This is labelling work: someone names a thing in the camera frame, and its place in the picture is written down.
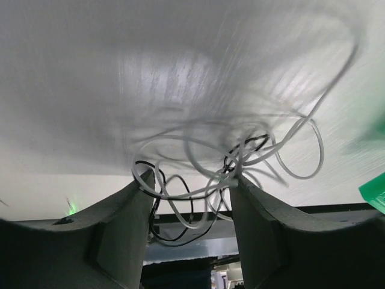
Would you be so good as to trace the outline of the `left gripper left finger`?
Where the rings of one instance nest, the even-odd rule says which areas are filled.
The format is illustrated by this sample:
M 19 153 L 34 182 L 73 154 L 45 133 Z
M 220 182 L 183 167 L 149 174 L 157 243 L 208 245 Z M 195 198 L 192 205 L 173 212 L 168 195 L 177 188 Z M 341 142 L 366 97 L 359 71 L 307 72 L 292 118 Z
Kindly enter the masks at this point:
M 55 222 L 1 221 L 2 288 L 138 288 L 153 199 L 132 182 Z

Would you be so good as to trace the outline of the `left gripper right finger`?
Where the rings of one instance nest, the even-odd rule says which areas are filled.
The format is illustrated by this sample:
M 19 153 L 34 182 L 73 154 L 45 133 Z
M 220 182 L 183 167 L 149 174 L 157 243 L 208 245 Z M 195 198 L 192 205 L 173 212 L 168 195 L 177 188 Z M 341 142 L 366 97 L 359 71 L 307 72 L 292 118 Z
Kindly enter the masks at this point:
M 321 219 L 244 177 L 230 199 L 246 288 L 384 287 L 384 215 L 378 211 Z

